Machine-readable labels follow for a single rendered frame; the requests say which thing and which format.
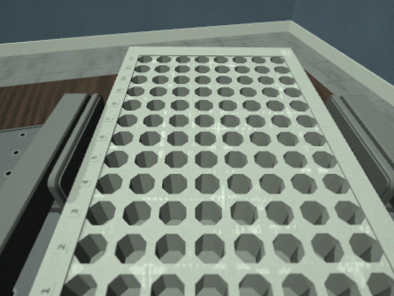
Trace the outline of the grey perforated base plate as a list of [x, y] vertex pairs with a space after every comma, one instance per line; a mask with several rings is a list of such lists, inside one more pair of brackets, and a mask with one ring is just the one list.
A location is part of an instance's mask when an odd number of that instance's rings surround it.
[[[0, 188], [42, 126], [0, 130]], [[59, 212], [49, 212], [11, 296], [29, 296], [60, 216]]]

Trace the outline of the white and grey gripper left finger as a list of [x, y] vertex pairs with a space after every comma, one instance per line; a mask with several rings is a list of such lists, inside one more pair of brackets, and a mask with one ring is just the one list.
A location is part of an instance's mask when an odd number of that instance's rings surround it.
[[0, 188], [0, 296], [11, 296], [49, 212], [62, 214], [105, 107], [65, 94]]

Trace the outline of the white perforated plate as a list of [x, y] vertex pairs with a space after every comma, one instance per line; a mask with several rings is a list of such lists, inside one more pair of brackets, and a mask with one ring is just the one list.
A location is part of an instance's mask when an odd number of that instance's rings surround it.
[[29, 296], [394, 296], [394, 222], [291, 48], [130, 46]]

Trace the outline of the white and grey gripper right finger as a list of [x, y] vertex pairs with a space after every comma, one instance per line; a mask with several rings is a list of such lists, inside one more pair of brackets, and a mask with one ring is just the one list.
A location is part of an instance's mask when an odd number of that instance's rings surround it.
[[325, 103], [388, 212], [394, 212], [394, 127], [365, 95], [330, 95]]

